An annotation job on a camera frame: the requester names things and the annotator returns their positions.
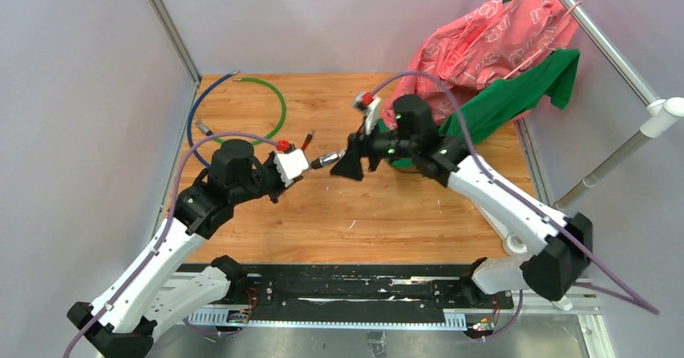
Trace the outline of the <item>red cable lock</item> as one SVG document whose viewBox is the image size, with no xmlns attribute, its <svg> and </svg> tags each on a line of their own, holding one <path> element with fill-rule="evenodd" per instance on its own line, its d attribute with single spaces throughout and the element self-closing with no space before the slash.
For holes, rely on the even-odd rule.
<svg viewBox="0 0 684 358">
<path fill-rule="evenodd" d="M 303 152 L 306 152 L 308 146 L 310 145 L 311 141 L 313 140 L 315 135 L 315 131 L 311 130 L 305 137 L 304 141 L 302 142 L 301 145 L 301 150 Z M 326 154 L 323 154 L 322 156 L 319 156 L 313 160 L 310 161 L 309 168 L 312 170 L 317 170 L 317 169 L 322 169 L 324 167 L 327 167 L 331 164 L 335 164 L 337 161 L 339 161 L 344 154 L 346 153 L 345 150 L 339 150 L 339 151 L 334 151 L 334 152 L 329 152 Z"/>
</svg>

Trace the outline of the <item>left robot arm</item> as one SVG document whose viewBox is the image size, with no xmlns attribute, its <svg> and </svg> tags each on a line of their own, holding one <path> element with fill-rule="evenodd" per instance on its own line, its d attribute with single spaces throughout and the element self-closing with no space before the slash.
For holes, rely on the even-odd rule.
<svg viewBox="0 0 684 358">
<path fill-rule="evenodd" d="M 125 272 L 92 302 L 76 302 L 67 314 L 77 328 L 64 355 L 85 339 L 104 357 L 144 357 L 171 327 L 206 304 L 241 302 L 247 273 L 229 256 L 215 259 L 189 281 L 162 288 L 176 270 L 234 216 L 242 203 L 268 197 L 277 202 L 309 169 L 304 152 L 287 140 L 255 156 L 248 133 L 227 133 L 211 162 L 186 189 L 173 184 L 167 217 Z"/>
</svg>

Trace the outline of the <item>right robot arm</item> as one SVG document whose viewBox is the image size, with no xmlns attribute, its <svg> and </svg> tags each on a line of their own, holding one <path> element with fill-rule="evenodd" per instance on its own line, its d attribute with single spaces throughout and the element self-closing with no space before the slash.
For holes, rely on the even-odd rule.
<svg viewBox="0 0 684 358">
<path fill-rule="evenodd" d="M 381 100 L 357 95 L 353 105 L 363 114 L 358 131 L 332 167 L 333 176 L 360 181 L 362 158 L 369 170 L 383 159 L 409 158 L 420 174 L 467 197 L 502 238 L 507 257 L 474 261 L 460 277 L 462 300 L 481 307 L 496 293 L 530 289 L 563 310 L 571 303 L 569 288 L 590 264 L 592 222 L 583 214 L 569 217 L 547 206 L 496 173 L 478 154 L 455 137 L 438 131 L 427 103 L 418 95 L 402 96 L 394 131 L 381 131 Z"/>
</svg>

